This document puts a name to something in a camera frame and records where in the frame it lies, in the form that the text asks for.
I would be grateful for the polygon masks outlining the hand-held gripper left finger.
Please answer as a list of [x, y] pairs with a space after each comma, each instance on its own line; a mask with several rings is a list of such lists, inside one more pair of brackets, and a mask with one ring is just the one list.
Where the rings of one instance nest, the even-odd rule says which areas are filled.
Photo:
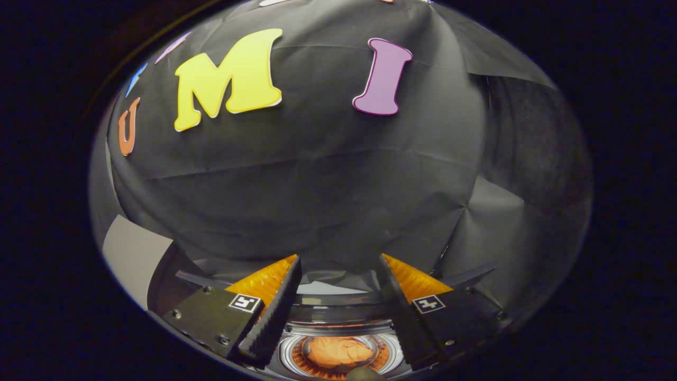
[[198, 289], [162, 320], [218, 357], [264, 369], [285, 330], [301, 276], [293, 254], [228, 288]]

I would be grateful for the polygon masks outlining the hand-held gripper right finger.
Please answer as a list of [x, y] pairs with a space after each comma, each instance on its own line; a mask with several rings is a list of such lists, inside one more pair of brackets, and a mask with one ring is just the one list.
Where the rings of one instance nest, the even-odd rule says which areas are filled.
[[413, 371], [457, 364], [508, 328], [503, 309], [477, 291], [456, 290], [382, 254], [379, 284], [406, 364]]

